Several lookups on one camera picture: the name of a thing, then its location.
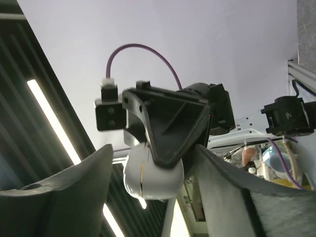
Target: dark ceiling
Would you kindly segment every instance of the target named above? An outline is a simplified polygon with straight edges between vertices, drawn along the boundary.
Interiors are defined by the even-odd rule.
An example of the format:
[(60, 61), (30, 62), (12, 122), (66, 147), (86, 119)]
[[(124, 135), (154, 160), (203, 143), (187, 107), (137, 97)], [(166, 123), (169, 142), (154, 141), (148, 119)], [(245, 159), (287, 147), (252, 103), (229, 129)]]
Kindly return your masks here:
[[(0, 0), (0, 13), (19, 13)], [(27, 81), (36, 79), (80, 159), (95, 151), (27, 21), (0, 19), (0, 189), (20, 189), (72, 165)], [(113, 165), (107, 205), (126, 237), (159, 237), (166, 202), (144, 210), (127, 194)], [(114, 236), (105, 221), (101, 236)]]

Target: white round object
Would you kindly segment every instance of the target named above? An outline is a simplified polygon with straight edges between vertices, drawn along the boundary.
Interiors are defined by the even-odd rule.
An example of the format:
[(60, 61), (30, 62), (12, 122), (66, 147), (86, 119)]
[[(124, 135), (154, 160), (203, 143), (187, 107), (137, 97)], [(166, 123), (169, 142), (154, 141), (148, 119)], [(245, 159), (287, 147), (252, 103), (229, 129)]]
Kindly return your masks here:
[(250, 168), (248, 169), (248, 172), (249, 172), (250, 174), (255, 174), (255, 173), (256, 173), (256, 168), (255, 168), (255, 167), (250, 167)]
[(134, 198), (174, 198), (184, 181), (182, 160), (173, 169), (156, 166), (147, 143), (131, 149), (123, 173), (125, 189)]

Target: light blue object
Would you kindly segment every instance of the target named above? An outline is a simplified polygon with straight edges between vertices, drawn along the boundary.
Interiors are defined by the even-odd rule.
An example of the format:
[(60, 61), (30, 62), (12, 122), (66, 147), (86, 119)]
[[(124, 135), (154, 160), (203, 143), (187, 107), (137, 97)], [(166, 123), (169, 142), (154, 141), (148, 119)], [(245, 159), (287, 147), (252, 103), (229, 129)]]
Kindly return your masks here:
[[(282, 153), (282, 156), (285, 160), (285, 163), (286, 163), (288, 170), (291, 170), (290, 158), (288, 157), (284, 146), (278, 145), (277, 147), (280, 149), (280, 151)], [(266, 149), (263, 152), (262, 160), (267, 166), (271, 167), (277, 173), (285, 173), (283, 166), (281, 164), (281, 161), (280, 161), (280, 157), (278, 156), (278, 154), (273, 146), (270, 146), (268, 149)]]

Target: white wall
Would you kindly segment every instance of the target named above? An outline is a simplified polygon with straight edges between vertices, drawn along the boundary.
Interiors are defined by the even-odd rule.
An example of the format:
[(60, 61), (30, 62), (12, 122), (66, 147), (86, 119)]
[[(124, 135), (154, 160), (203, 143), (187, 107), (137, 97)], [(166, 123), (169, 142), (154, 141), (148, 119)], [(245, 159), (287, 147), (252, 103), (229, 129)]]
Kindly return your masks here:
[[(163, 54), (183, 86), (223, 83), (236, 117), (287, 94), (297, 51), (296, 0), (18, 0), (84, 128), (98, 149), (123, 148), (122, 132), (99, 133), (93, 101), (110, 53), (138, 42)], [(112, 75), (176, 89), (157, 58), (129, 49)]]

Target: yellow object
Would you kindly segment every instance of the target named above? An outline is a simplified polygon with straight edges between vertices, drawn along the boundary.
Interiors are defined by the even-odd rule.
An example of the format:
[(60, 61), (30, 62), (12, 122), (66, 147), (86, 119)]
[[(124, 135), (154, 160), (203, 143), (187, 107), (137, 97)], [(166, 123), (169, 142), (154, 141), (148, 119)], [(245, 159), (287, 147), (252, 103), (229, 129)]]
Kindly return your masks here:
[[(270, 182), (275, 184), (280, 184), (282, 186), (290, 187), (290, 188), (296, 188), (291, 182), (289, 182), (287, 179), (273, 179), (270, 180)], [(303, 186), (305, 190), (312, 190), (310, 185)]]

